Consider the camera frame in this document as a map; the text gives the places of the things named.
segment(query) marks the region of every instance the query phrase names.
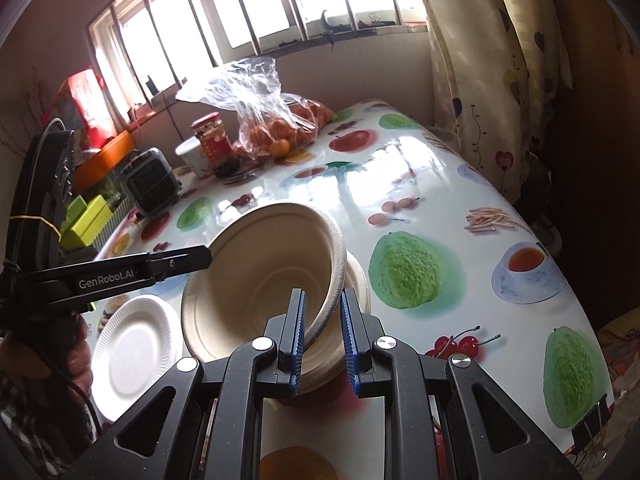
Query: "human hand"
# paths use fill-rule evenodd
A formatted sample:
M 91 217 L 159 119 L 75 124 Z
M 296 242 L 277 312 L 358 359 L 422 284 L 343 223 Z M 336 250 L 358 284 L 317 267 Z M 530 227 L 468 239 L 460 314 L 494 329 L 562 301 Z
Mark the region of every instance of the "human hand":
M 86 342 L 87 335 L 88 327 L 84 319 L 79 317 L 76 344 L 66 356 L 66 366 L 71 380 L 88 395 L 94 382 L 94 374 L 90 368 L 91 349 Z M 51 377 L 51 370 L 40 360 L 36 352 L 12 332 L 9 332 L 0 344 L 0 370 L 22 390 L 25 387 L 25 379 L 44 380 Z M 69 394 L 78 404 L 82 403 L 81 397 L 71 388 Z

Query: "plastic bag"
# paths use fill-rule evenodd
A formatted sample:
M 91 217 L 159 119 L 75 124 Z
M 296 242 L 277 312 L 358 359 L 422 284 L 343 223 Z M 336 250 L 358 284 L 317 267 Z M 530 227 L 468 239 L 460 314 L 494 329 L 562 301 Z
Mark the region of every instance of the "plastic bag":
M 242 158 L 286 156 L 316 140 L 332 112 L 315 101 L 280 94 L 271 57 L 241 59 L 216 67 L 206 81 L 188 82 L 176 95 L 238 112 L 240 131 L 234 145 Z

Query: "table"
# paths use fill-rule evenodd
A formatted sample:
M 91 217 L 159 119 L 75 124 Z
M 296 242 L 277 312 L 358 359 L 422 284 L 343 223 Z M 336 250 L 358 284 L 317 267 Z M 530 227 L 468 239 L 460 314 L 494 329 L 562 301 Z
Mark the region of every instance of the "table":
M 501 152 L 484 161 L 505 172 L 512 163 Z M 603 394 L 612 404 L 593 330 L 551 257 L 475 168 L 388 104 L 370 100 L 338 112 L 315 143 L 232 186 L 175 171 L 180 201 L 155 219 L 137 222 L 131 214 L 100 257 L 209 245 L 254 206 L 311 202 L 334 216 L 347 249 L 368 269 L 371 312 L 386 333 L 423 353 L 440 336 L 477 325 L 470 334 L 480 342 L 500 334 L 479 347 L 476 360 L 560 450 L 570 449 L 571 427 Z M 434 252 L 435 263 L 423 265 L 420 258 Z M 385 283 L 393 272 L 411 283 Z M 139 293 L 157 294 L 179 312 L 186 280 Z M 118 303 L 103 300 L 86 315 L 92 348 L 103 311 Z M 571 388 L 579 393 L 567 403 Z M 343 480 L 382 479 L 383 428 L 383 401 L 357 399 L 346 385 L 313 408 L 266 402 L 262 455 L 303 446 Z

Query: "red jar lid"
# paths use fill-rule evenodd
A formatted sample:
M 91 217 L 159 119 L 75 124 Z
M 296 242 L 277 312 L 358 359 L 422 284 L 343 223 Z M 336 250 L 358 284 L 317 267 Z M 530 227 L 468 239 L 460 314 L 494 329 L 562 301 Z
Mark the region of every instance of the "red jar lid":
M 213 112 L 213 113 L 210 113 L 209 115 L 205 115 L 204 117 L 201 117 L 193 121 L 191 128 L 195 130 L 196 128 L 201 127 L 203 124 L 207 124 L 207 123 L 210 123 L 211 121 L 215 121 L 219 115 L 220 115 L 220 112 Z

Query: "white cup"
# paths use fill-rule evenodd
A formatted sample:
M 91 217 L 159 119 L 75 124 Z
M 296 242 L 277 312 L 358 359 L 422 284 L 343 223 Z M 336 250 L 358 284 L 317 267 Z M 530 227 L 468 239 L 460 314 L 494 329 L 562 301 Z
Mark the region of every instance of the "white cup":
M 198 178 L 205 178 L 213 173 L 211 162 L 204 153 L 200 141 L 195 137 L 180 144 L 175 149 L 175 154 L 182 157 Z
M 529 251 L 531 268 L 527 270 L 513 270 L 515 262 L 512 262 L 510 265 L 510 261 L 517 253 L 522 254 L 521 251 Z M 561 276 L 553 258 L 533 242 L 519 242 L 512 245 L 509 250 L 504 253 L 500 262 L 507 274 L 514 279 L 517 285 L 540 288 L 551 285 L 557 280 L 558 276 Z

